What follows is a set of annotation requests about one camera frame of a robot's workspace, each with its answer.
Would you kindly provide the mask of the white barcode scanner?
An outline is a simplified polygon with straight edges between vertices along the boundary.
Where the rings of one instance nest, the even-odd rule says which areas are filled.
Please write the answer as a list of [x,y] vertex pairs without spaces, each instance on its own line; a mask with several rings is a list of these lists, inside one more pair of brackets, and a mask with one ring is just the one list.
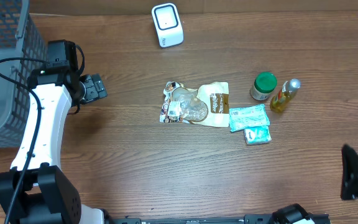
[[165,3],[156,5],[151,12],[158,43],[161,48],[180,45],[184,41],[184,33],[176,5]]

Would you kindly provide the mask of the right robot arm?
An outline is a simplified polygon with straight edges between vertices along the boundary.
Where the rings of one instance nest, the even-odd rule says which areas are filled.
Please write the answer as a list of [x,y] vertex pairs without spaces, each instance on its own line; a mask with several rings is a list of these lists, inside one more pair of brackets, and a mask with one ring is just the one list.
[[[343,145],[341,199],[358,199],[358,154],[349,145]],[[293,204],[272,213],[268,224],[329,224],[328,215],[313,215],[300,205]]]

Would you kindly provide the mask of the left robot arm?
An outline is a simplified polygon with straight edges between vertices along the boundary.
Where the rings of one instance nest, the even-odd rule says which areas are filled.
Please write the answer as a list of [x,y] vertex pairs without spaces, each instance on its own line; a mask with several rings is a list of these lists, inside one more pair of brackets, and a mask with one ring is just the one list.
[[24,136],[8,172],[0,173],[0,205],[5,223],[112,223],[104,209],[83,205],[79,192],[62,172],[61,147],[66,117],[107,97],[99,74],[85,75],[68,40],[48,43],[48,56],[25,84],[30,109]]

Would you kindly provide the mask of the green lid white jar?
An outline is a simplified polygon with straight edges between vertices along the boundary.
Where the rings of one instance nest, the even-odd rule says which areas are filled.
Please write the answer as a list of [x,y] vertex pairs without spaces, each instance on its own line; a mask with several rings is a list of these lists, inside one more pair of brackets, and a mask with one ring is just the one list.
[[262,72],[257,75],[250,89],[250,95],[258,101],[266,100],[277,86],[277,78],[271,72]]

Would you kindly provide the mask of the grey plastic mesh basket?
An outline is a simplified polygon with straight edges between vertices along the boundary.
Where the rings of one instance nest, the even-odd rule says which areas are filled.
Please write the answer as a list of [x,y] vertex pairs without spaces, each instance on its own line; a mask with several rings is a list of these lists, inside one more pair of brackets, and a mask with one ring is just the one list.
[[[47,45],[29,14],[29,2],[0,0],[0,72],[26,83],[46,57]],[[21,144],[28,112],[28,92],[0,77],[0,147]]]

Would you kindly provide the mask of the yellow liquid bottle silver cap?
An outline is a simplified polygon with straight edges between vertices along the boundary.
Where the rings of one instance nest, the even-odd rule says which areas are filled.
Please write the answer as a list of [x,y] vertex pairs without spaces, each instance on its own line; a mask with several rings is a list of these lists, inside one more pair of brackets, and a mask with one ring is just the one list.
[[270,109],[276,113],[282,113],[287,108],[289,102],[294,99],[298,90],[301,87],[301,81],[293,78],[287,80],[282,89],[270,101]]

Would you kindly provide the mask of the small teal white packet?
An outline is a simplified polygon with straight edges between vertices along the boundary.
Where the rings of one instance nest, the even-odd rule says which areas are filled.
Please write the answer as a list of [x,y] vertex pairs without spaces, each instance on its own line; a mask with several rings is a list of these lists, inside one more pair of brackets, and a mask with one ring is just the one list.
[[244,136],[248,145],[265,144],[272,140],[268,126],[245,128]]

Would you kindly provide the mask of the teal white snack packet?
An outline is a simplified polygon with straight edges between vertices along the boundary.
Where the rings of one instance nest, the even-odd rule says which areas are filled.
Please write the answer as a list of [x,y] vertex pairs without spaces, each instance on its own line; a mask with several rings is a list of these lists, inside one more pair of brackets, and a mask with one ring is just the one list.
[[229,109],[229,127],[231,132],[258,126],[269,126],[270,120],[265,111],[265,105],[255,105],[246,108]]

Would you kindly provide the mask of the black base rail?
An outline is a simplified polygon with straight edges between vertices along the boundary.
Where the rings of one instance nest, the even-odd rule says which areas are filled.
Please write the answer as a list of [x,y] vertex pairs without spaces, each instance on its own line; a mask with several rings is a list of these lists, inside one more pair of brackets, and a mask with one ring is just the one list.
[[169,218],[141,220],[140,218],[110,218],[105,221],[109,224],[268,224],[271,215],[245,215],[244,217],[219,218]]

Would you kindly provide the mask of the brown snack packet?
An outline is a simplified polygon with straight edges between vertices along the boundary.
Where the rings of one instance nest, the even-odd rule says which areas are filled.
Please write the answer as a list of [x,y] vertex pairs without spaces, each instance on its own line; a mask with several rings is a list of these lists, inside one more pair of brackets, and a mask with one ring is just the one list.
[[160,112],[161,123],[188,123],[225,128],[229,126],[229,85],[214,82],[197,89],[167,82]]

